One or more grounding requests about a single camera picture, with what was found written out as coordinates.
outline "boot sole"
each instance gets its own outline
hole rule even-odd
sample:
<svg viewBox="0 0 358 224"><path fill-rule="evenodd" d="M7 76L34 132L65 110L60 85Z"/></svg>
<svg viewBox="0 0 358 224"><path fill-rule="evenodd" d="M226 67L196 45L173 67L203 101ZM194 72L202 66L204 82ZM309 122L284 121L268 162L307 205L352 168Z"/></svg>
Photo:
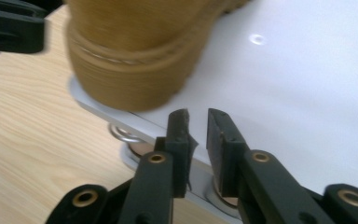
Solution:
<svg viewBox="0 0 358 224"><path fill-rule="evenodd" d="M116 52L97 46L69 21L68 51L76 77L92 98L116 109L146 111L164 105L186 83L215 19L246 2L215 0L185 34L142 52Z"/></svg>

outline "brass ring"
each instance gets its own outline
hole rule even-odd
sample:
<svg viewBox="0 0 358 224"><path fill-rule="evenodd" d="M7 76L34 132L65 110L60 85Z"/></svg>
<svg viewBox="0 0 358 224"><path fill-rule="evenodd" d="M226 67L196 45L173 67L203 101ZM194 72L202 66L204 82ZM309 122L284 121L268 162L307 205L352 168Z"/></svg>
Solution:
<svg viewBox="0 0 358 224"><path fill-rule="evenodd" d="M353 206L358 207L358 193L349 190L349 189L341 189L338 191L339 198L345 203L351 204Z"/></svg>
<svg viewBox="0 0 358 224"><path fill-rule="evenodd" d="M269 155L262 152L255 152L254 154L252 154L252 158L254 159L254 161L260 161L260 162L269 161Z"/></svg>
<svg viewBox="0 0 358 224"><path fill-rule="evenodd" d="M153 163L161 163L165 161L165 156L161 154L155 154L149 157L149 161Z"/></svg>
<svg viewBox="0 0 358 224"><path fill-rule="evenodd" d="M92 203L95 203L98 199L98 193L93 189L85 189L79 192L74 199L72 200L72 204L75 207L86 207Z"/></svg>

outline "white surface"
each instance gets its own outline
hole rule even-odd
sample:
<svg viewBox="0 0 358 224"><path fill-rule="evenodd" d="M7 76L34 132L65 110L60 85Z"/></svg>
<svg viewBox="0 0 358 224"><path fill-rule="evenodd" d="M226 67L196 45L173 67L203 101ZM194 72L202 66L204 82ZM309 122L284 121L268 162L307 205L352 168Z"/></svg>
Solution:
<svg viewBox="0 0 358 224"><path fill-rule="evenodd" d="M358 187L358 1L254 0L224 16L186 86L150 112L100 105L75 79L71 91L148 142L187 108L205 162L207 110L224 110L251 148L273 153L304 187Z"/></svg>

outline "wooden table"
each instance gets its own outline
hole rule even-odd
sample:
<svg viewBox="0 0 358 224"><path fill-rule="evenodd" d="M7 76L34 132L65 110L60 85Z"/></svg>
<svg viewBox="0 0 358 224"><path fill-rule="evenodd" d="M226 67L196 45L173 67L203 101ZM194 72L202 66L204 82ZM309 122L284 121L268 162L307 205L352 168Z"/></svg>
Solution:
<svg viewBox="0 0 358 224"><path fill-rule="evenodd" d="M48 17L48 42L36 55L0 53L0 223L44 223L65 193L92 183L112 189L133 176L106 121L67 90L66 7ZM224 223L174 202L174 223Z"/></svg>

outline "tan suede boot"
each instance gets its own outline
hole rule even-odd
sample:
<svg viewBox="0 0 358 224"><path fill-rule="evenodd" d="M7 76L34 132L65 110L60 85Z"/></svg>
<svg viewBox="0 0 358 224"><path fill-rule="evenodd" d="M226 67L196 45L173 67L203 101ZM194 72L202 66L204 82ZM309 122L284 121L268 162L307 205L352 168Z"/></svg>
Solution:
<svg viewBox="0 0 358 224"><path fill-rule="evenodd" d="M246 0L67 0L69 54L83 89L116 109L165 104L223 12Z"/></svg>

